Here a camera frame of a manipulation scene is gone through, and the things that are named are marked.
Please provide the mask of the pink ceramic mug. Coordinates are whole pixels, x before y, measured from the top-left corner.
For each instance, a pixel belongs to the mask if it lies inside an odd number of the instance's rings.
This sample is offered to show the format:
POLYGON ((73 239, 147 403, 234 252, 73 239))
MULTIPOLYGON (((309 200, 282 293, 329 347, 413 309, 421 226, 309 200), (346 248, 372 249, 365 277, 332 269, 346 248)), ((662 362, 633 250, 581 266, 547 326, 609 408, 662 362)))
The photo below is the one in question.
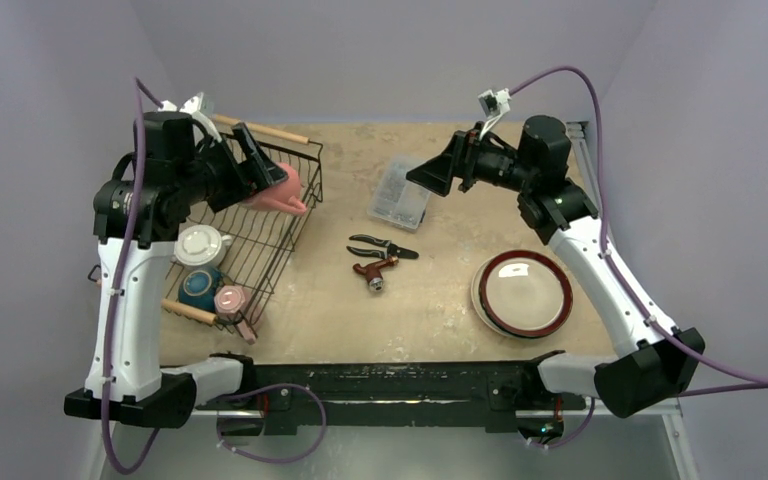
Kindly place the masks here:
POLYGON ((308 211, 307 205, 302 201, 302 182, 297 170, 285 162, 280 162, 279 166, 287 174, 286 180, 241 202, 243 208, 278 211, 296 216, 304 215, 308 211))

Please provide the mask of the pink faceted ceramic cup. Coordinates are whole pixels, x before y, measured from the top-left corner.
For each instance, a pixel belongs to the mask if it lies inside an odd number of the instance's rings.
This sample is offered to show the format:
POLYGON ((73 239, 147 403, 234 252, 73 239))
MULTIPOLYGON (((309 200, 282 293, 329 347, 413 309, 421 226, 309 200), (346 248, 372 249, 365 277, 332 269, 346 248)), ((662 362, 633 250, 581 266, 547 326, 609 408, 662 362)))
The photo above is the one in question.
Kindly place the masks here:
POLYGON ((251 300, 250 292, 239 285, 225 285, 214 296, 217 322, 223 325, 237 325, 245 319, 245 312, 251 300))

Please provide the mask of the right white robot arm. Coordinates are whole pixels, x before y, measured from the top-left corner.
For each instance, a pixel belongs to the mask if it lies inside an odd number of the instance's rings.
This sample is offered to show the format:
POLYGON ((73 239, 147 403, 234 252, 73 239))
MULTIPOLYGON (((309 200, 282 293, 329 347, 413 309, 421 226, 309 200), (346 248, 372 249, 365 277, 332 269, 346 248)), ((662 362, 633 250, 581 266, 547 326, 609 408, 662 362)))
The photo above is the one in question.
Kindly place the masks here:
POLYGON ((544 355, 521 381, 524 399, 544 407, 560 393, 588 396, 628 418, 685 392, 706 342, 658 307, 602 238, 597 206, 567 175, 571 141, 564 123, 532 116, 516 146, 482 127, 454 132, 439 155, 407 172, 407 181, 442 197, 454 179, 462 192, 478 181, 516 192, 521 218, 583 289, 616 354, 613 360, 544 355))

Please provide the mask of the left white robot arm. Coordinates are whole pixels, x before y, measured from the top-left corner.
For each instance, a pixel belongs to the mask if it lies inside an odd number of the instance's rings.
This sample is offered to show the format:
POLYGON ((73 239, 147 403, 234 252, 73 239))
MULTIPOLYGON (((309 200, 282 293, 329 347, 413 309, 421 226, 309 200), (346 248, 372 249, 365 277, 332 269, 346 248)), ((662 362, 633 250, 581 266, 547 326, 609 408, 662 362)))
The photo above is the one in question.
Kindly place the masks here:
POLYGON ((180 228, 197 204, 220 212, 287 175, 241 122, 222 133, 193 113, 147 112, 133 124, 133 141, 93 199, 97 340, 84 384, 66 395, 63 409, 83 419, 179 428, 198 405, 221 397, 244 409, 258 395, 243 355, 160 365, 161 303, 180 228))

